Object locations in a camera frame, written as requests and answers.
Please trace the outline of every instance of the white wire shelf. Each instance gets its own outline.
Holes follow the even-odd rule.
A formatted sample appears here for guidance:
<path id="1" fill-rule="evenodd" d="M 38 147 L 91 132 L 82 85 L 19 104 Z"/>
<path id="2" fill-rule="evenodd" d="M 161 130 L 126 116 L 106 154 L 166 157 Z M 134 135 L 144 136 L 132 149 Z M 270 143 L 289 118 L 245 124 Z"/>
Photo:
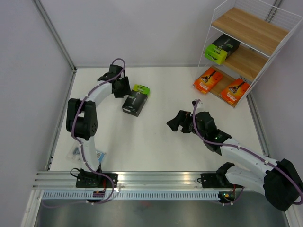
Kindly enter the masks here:
<path id="1" fill-rule="evenodd" d="M 222 34 L 241 42 L 239 49 L 223 63 L 238 78 L 250 84 L 239 103 L 252 90 L 301 22 L 301 16 L 260 0 L 226 0 L 214 10 L 200 62 L 205 49 Z M 200 67 L 199 64 L 197 77 L 200 76 Z"/>

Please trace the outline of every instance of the shelf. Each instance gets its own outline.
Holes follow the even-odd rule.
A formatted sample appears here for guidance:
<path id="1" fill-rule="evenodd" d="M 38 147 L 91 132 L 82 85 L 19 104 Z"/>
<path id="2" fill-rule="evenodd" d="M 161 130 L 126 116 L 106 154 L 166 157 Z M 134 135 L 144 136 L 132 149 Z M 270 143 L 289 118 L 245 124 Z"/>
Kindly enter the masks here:
<path id="1" fill-rule="evenodd" d="M 249 81 L 253 81 L 267 62 L 267 58 L 246 47 L 239 48 L 229 56 L 223 65 L 239 73 Z"/>
<path id="2" fill-rule="evenodd" d="M 267 55 L 271 55 L 288 32 L 236 7 L 212 26 Z"/>
<path id="3" fill-rule="evenodd" d="M 214 94 L 215 96 L 217 96 L 218 98 L 220 98 L 221 100 L 223 100 L 224 102 L 226 102 L 224 99 L 221 98 L 220 93 L 221 91 L 224 90 L 224 88 L 226 88 L 227 86 L 229 86 L 233 81 L 235 81 L 234 78 L 232 78 L 231 76 L 229 76 L 228 74 L 226 74 L 225 72 L 219 70 L 218 68 L 212 66 L 211 68 L 213 68 L 214 70 L 220 72 L 223 74 L 223 78 L 219 81 L 219 83 L 216 84 L 216 86 L 214 86 L 209 92 Z M 229 104 L 232 107 L 235 107 L 237 105 L 238 102 L 235 102 L 234 104 Z"/>

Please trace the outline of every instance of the black mounting bracket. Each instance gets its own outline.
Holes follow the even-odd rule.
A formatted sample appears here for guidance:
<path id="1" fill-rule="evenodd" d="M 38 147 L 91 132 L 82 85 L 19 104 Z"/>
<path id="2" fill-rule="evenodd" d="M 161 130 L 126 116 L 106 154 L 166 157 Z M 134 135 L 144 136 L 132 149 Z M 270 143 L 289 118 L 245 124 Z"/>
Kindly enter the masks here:
<path id="1" fill-rule="evenodd" d="M 117 187 L 118 174 L 105 174 L 114 182 L 114 188 Z M 77 176 L 76 188 L 113 188 L 110 180 L 107 177 L 97 175 L 92 172 L 80 170 Z"/>

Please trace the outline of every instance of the orange box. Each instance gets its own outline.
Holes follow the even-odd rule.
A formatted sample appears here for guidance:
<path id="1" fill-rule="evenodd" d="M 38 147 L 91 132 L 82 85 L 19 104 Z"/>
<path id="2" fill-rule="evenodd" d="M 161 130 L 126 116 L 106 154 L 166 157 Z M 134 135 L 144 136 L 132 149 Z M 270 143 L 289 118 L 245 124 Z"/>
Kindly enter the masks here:
<path id="1" fill-rule="evenodd" d="M 229 104 L 234 104 L 244 95 L 249 87 L 248 83 L 239 78 L 225 88 L 220 95 Z"/>
<path id="2" fill-rule="evenodd" d="M 213 68 L 209 68 L 205 73 L 203 73 L 195 82 L 194 86 L 203 94 L 210 91 L 221 79 L 223 74 L 217 72 Z"/>

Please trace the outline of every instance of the product box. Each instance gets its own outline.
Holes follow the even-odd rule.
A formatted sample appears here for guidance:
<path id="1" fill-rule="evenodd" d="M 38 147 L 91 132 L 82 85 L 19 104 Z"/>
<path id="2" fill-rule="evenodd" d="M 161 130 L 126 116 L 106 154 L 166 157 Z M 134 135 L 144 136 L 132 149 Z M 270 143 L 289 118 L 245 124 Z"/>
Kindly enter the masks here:
<path id="1" fill-rule="evenodd" d="M 136 84 L 122 106 L 123 112 L 139 116 L 149 95 L 148 87 Z"/>
<path id="2" fill-rule="evenodd" d="M 213 68 L 209 68 L 195 82 L 194 86 L 203 94 L 209 92 L 221 79 L 223 74 Z"/>
<path id="3" fill-rule="evenodd" d="M 207 47 L 205 57 L 221 65 L 240 45 L 240 42 L 226 34 L 220 36 L 216 41 Z"/>
<path id="4" fill-rule="evenodd" d="M 225 88 L 220 95 L 229 104 L 234 104 L 244 95 L 249 87 L 248 83 L 239 78 Z"/>

